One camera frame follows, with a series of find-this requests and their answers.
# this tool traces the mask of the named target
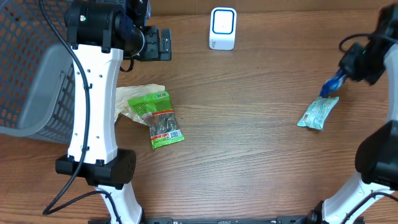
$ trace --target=teal packet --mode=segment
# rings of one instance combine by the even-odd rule
[[[318,97],[304,113],[303,117],[297,123],[299,127],[309,127],[317,130],[323,130],[323,123],[328,117],[331,109],[337,104],[339,98]]]

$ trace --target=crumpled plastic bag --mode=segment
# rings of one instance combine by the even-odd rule
[[[131,118],[135,122],[147,125],[144,120],[129,106],[129,103],[127,101],[131,98],[137,98],[164,90],[164,86],[156,84],[116,88],[114,122],[116,122],[116,120],[118,119],[119,114],[123,114],[124,116]]]
[[[328,117],[331,109],[337,104],[339,98],[318,97],[304,113],[303,117],[297,123],[300,127],[309,127],[323,130],[323,123]]]

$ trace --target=green snack package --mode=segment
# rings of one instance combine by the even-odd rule
[[[153,149],[185,139],[175,119],[167,91],[133,98],[127,102],[149,126]]]

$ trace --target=mesh basket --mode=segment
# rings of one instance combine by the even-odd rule
[[[65,37],[70,1],[45,1]],[[68,143],[73,130],[72,58],[41,14],[38,0],[0,0],[0,133]]]

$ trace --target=wooden tabletop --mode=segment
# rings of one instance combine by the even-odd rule
[[[186,140],[153,151],[146,126],[122,118],[118,146],[137,153],[133,186],[148,217],[266,218],[306,215],[354,172],[359,144],[387,115],[387,77],[347,82],[325,129],[297,127],[337,71],[338,43],[372,32],[377,10],[239,14],[232,51],[208,47],[209,16],[155,17],[172,30],[171,62],[137,62],[118,86],[165,85]],[[0,136],[0,223],[86,223],[107,218],[95,195],[41,215],[68,180],[55,159],[68,146]],[[61,202],[93,190],[77,179]],[[382,199],[368,223],[397,223]]]

